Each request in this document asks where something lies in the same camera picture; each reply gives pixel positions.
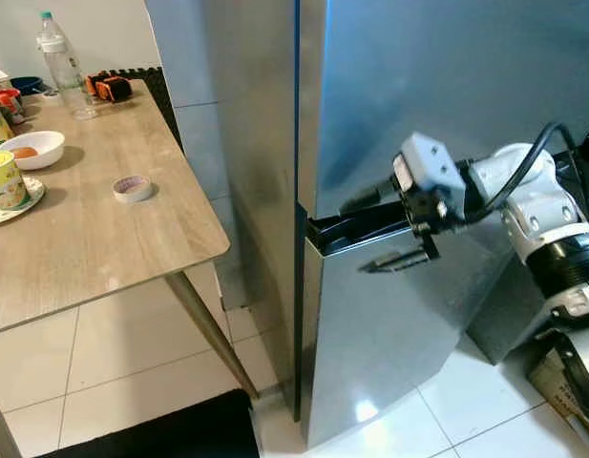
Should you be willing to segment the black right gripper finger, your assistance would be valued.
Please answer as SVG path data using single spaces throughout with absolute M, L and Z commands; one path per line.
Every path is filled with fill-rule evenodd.
M 391 252 L 364 263 L 361 271 L 368 274 L 383 274 L 383 272 L 399 272 L 420 263 L 426 263 L 438 258 L 438 249 L 432 243 L 424 243 L 420 248 L 409 252 Z
M 369 184 L 355 195 L 347 198 L 339 205 L 339 214 L 347 215 L 358 213 L 369 208 L 376 208 L 378 205 L 389 204 L 390 202 L 403 201 L 402 189 L 397 179 L 381 179 L 376 183 Z

